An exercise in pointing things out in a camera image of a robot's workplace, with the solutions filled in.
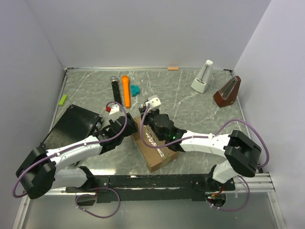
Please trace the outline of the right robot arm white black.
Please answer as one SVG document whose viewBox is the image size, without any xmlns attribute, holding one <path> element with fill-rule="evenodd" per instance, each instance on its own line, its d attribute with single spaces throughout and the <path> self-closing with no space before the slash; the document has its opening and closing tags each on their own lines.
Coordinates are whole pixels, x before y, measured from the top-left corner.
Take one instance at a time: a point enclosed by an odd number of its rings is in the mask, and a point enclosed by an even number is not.
<svg viewBox="0 0 305 229">
<path fill-rule="evenodd" d="M 228 180 L 236 176 L 254 177 L 258 168 L 261 147 L 239 130 L 230 134 L 199 134 L 174 126 L 167 114 L 148 105 L 139 108 L 141 128 L 149 126 L 162 147 L 172 151 L 203 152 L 225 158 L 214 165 L 209 173 L 208 184 L 219 190 Z"/>
</svg>

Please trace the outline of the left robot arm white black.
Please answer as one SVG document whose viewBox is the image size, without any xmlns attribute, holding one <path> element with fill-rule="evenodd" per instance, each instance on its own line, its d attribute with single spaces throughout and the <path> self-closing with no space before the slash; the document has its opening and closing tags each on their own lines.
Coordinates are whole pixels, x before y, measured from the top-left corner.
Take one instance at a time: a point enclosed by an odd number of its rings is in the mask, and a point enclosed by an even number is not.
<svg viewBox="0 0 305 229">
<path fill-rule="evenodd" d="M 84 192 L 92 190 L 96 187 L 96 179 L 87 167 L 67 169 L 67 166 L 111 151 L 137 131 L 137 123 L 127 113 L 77 143 L 49 150 L 43 146 L 34 148 L 16 171 L 16 183 L 21 184 L 24 191 L 18 195 L 14 187 L 12 195 L 36 199 L 61 187 L 75 187 Z"/>
</svg>

